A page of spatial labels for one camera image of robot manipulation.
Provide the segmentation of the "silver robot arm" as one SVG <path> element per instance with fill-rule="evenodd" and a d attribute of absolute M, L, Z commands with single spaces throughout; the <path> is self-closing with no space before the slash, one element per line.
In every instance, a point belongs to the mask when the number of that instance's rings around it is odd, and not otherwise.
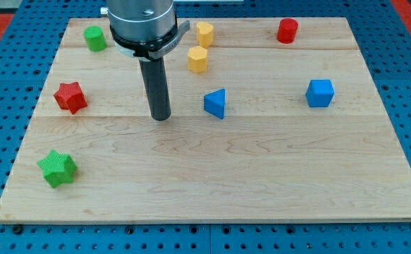
<path fill-rule="evenodd" d="M 141 61 L 163 58 L 190 30 L 189 21 L 178 22 L 173 0 L 106 0 L 100 13 L 118 50 Z"/>

